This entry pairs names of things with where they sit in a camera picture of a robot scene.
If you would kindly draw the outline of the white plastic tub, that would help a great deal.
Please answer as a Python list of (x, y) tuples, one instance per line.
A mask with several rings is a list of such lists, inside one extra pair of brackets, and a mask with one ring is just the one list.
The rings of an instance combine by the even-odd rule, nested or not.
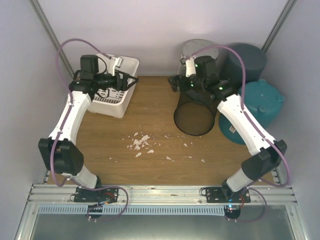
[[(120, 67), (114, 66), (114, 61), (108, 59), (101, 53), (98, 53), (98, 67), (99, 71), (107, 70), (110, 73), (112, 70), (121, 71), (130, 76), (137, 77), (137, 70), (139, 67), (139, 60), (133, 57), (122, 56), (122, 63)], [(116, 91), (113, 88), (108, 90), (99, 90), (94, 96), (88, 111), (91, 113), (103, 114), (115, 118), (122, 118), (127, 110), (132, 95), (136, 86), (133, 85), (126, 91)]]

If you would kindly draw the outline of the black wire mesh bin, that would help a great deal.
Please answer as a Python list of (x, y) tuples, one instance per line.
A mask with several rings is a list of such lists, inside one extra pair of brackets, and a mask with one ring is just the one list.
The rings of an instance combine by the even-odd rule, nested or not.
[(205, 95), (192, 90), (181, 92), (173, 113), (176, 127), (190, 136), (203, 136), (215, 125), (217, 109)]

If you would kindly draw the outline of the teal plastic bin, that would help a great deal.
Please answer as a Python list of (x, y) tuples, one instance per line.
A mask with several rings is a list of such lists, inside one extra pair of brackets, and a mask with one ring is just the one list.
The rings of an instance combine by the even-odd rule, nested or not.
[[(285, 97), (264, 79), (245, 85), (244, 104), (264, 129), (268, 128), (279, 115), (284, 102)], [(223, 114), (219, 116), (219, 128), (231, 142), (239, 145), (245, 144), (234, 126)]]

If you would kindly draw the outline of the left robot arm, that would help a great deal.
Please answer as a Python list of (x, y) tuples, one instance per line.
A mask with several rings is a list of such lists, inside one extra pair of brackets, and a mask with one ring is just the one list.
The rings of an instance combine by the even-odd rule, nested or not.
[(87, 111), (123, 118), (138, 83), (139, 60), (128, 56), (101, 53), (83, 55), (80, 70), (67, 85), (68, 97), (57, 125), (47, 138), (38, 142), (45, 167), (56, 180), (62, 175), (86, 189), (92, 202), (103, 197), (98, 176), (84, 164), (84, 155), (76, 146), (80, 125)]

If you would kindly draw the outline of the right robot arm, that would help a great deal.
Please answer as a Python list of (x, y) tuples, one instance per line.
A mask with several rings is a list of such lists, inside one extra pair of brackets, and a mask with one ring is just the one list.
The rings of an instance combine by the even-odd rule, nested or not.
[(221, 196), (228, 203), (234, 202), (240, 193), (261, 180), (262, 177), (284, 163), (287, 145), (276, 141), (253, 117), (228, 80), (216, 80), (214, 76), (201, 77), (197, 74), (199, 65), (195, 57), (185, 61), (186, 72), (169, 77), (173, 92), (185, 93), (190, 90), (203, 91), (212, 100), (218, 101), (217, 110), (224, 115), (238, 131), (251, 155), (243, 161), (240, 169), (221, 185)]

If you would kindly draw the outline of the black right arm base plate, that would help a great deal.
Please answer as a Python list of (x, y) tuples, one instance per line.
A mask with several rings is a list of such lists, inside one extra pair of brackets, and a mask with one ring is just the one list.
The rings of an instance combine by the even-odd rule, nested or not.
[(199, 190), (201, 196), (206, 198), (207, 203), (242, 204), (250, 203), (249, 190), (243, 188), (238, 192), (224, 191), (221, 186), (202, 187)]

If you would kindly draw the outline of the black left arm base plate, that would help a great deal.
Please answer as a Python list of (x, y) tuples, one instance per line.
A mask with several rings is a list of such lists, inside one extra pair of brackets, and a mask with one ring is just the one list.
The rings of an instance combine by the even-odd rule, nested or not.
[(75, 193), (69, 199), (75, 203), (111, 204), (118, 201), (118, 193), (118, 188), (92, 191), (77, 187)]

